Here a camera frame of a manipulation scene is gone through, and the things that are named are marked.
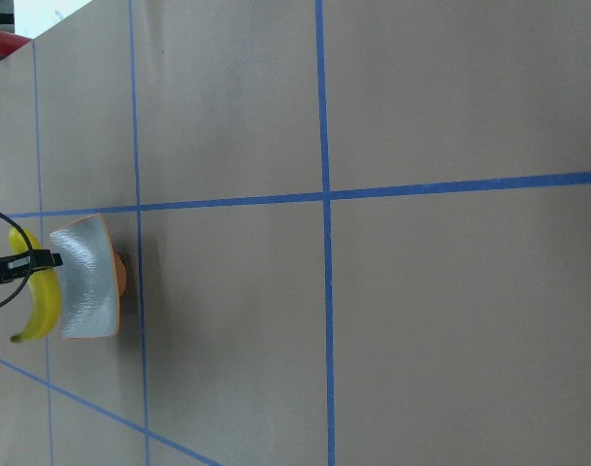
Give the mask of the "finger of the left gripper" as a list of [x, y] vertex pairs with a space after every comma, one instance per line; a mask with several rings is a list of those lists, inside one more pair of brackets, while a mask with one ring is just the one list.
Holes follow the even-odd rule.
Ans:
[[63, 265], [61, 255], [51, 250], [27, 250], [15, 255], [0, 257], [3, 264], [2, 282], [13, 282]]

